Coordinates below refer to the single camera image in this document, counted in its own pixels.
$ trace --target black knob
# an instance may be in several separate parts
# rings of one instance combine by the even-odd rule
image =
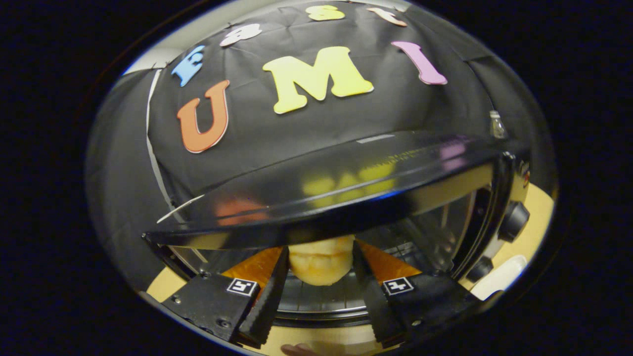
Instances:
[[[523,203],[511,201],[499,227],[499,239],[513,242],[523,231],[528,219],[530,219],[530,212],[527,211]]]
[[[482,258],[477,261],[475,266],[470,270],[470,272],[466,275],[466,278],[476,283],[478,280],[482,279],[486,274],[492,271],[492,260],[487,258],[486,256],[482,256]]]

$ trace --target letter m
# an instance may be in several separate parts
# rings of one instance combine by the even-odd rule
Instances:
[[[327,82],[332,76],[332,94],[343,97],[363,94],[373,90],[373,84],[365,80],[349,58],[347,47],[327,47],[316,54],[314,66],[295,57],[286,56],[266,63],[264,70],[271,72],[279,101],[273,109],[283,114],[306,106],[308,99],[299,95],[297,84],[317,100],[324,100]]]

